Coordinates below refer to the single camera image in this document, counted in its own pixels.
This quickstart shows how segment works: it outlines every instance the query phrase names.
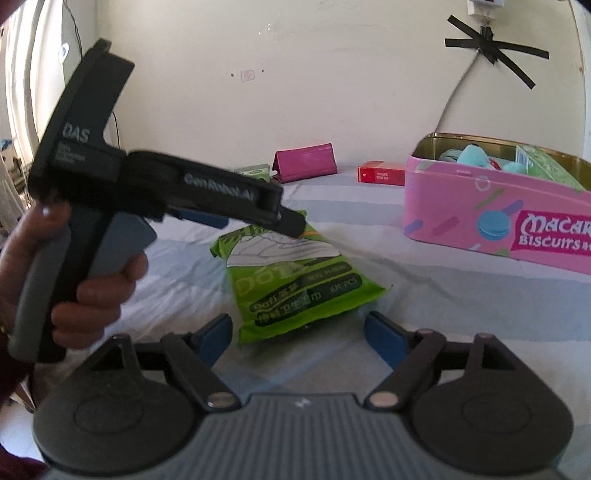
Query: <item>white cable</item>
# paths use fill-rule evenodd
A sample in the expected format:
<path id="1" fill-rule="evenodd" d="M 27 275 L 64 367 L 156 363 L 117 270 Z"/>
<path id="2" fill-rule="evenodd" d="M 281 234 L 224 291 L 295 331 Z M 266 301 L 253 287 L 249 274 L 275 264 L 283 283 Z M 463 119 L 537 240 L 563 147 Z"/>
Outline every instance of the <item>white cable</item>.
<path id="1" fill-rule="evenodd" d="M 452 100 L 454 99 L 454 97 L 456 96 L 456 93 L 460 89 L 462 83 L 464 83 L 464 80 L 466 80 L 466 77 L 468 77 L 468 74 L 470 73 L 470 71 L 472 70 L 474 65 L 476 64 L 476 61 L 479 56 L 480 56 L 480 52 L 476 51 L 476 55 L 474 55 L 474 58 L 470 62 L 470 65 L 468 65 L 468 68 L 466 69 L 466 71 L 462 74 L 462 76 L 458 80 L 456 87 L 452 91 L 452 94 L 447 99 L 445 107 L 443 107 L 443 110 L 441 112 L 441 115 L 439 116 L 439 121 L 437 122 L 437 126 L 435 127 L 434 132 L 439 132 L 439 129 L 441 128 L 443 120 L 444 120 L 445 116 L 447 115 L 447 111 L 449 109 L 449 106 L 452 104 Z"/>

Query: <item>green wet wipes package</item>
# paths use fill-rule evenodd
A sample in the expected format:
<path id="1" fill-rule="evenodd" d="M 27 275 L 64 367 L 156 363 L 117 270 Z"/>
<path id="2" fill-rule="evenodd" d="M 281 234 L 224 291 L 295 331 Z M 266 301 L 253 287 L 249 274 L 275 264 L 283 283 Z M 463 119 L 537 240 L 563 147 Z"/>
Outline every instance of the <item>green wet wipes package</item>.
<path id="1" fill-rule="evenodd" d="M 386 292 L 310 225 L 297 239 L 249 225 L 222 235 L 211 252 L 226 260 L 244 320 L 241 344 L 352 310 Z"/>

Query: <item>white shoe illustration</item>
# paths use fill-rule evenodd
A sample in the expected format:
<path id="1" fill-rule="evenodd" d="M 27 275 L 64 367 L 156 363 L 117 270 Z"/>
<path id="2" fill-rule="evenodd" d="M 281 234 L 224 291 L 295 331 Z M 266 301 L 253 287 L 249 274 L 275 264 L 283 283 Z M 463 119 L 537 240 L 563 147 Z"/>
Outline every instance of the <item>white shoe illustration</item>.
<path id="1" fill-rule="evenodd" d="M 243 236 L 232 249 L 226 265 L 228 267 L 262 267 L 278 262 L 339 255 L 340 252 L 327 242 L 290 238 L 280 233 L 265 232 L 257 236 Z"/>

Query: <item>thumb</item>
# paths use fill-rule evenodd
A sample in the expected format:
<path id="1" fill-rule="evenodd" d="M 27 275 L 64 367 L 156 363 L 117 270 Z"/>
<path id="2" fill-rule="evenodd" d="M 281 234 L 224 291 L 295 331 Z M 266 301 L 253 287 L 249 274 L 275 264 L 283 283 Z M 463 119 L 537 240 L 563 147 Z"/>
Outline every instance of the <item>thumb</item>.
<path id="1" fill-rule="evenodd" d="M 27 263 L 33 261 L 40 244 L 61 232 L 70 219 L 72 209 L 68 202 L 53 203 L 50 206 L 35 205 L 27 210 L 9 237 L 4 250 L 11 257 Z"/>

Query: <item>gray ribbed surface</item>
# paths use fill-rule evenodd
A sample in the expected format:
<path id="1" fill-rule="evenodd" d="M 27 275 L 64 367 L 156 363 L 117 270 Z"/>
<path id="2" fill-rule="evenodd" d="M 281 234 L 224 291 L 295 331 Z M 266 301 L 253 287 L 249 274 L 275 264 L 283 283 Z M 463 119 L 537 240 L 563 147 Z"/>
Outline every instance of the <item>gray ribbed surface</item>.
<path id="1" fill-rule="evenodd" d="M 80 478 L 51 471 L 44 480 Z M 398 417 L 364 410 L 354 396 L 346 394 L 253 395 L 246 407 L 237 412 L 207 417 L 197 435 L 175 457 L 152 470 L 121 478 L 484 479 L 433 459 L 414 443 Z M 518 478 L 559 480 L 562 477 L 544 472 Z"/>

